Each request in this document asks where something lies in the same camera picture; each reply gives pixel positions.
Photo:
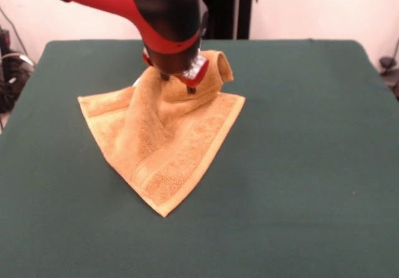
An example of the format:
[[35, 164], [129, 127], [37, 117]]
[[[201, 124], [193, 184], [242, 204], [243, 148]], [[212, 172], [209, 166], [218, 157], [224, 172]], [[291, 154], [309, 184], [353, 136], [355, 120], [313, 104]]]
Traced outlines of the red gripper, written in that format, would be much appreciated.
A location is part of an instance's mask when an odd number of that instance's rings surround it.
[[186, 85], [187, 93], [194, 95], [196, 88], [204, 79], [209, 59], [199, 47], [177, 47], [172, 52], [161, 53], [149, 47], [143, 48], [143, 60], [160, 73], [162, 81], [177, 78]]

